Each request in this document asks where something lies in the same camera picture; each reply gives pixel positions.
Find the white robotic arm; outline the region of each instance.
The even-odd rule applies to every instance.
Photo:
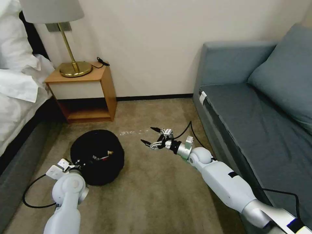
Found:
[[[249,184],[225,163],[215,160],[209,150],[203,147],[192,149],[193,137],[188,136],[183,144],[173,138],[171,129],[152,129],[161,136],[155,143],[141,140],[145,145],[154,150],[165,147],[187,160],[201,173],[206,184],[225,205],[243,214],[254,226],[264,228],[273,222],[275,226],[270,230],[270,234],[312,233],[286,210],[268,206],[257,200]]]
[[[58,165],[63,169],[54,165],[46,173],[57,180],[52,197],[58,207],[46,223],[44,234],[78,234],[80,213],[77,206],[85,199],[89,189],[79,171],[64,172],[72,167],[65,159],[61,159]]]

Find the nightstand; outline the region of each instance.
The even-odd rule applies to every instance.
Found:
[[[45,80],[68,123],[113,121],[117,101],[110,67],[68,78],[59,67]]]

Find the sofa cushion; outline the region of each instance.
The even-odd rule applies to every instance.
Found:
[[[229,148],[236,164],[247,161],[263,188],[298,194],[302,219],[312,228],[312,136],[248,84],[205,85],[201,90],[207,94],[204,109],[214,111],[226,129],[223,139],[229,136],[239,149]],[[292,196],[266,194],[274,206],[296,216]]]
[[[292,26],[248,83],[312,134],[312,29]]]

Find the black round cushion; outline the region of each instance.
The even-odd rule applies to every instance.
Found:
[[[71,160],[80,166],[87,184],[105,185],[112,182],[124,167],[124,149],[112,132],[93,130],[72,144]]]

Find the brass lamp base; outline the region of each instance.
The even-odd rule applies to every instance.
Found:
[[[83,76],[92,71],[92,65],[88,62],[63,63],[59,72],[65,77]]]

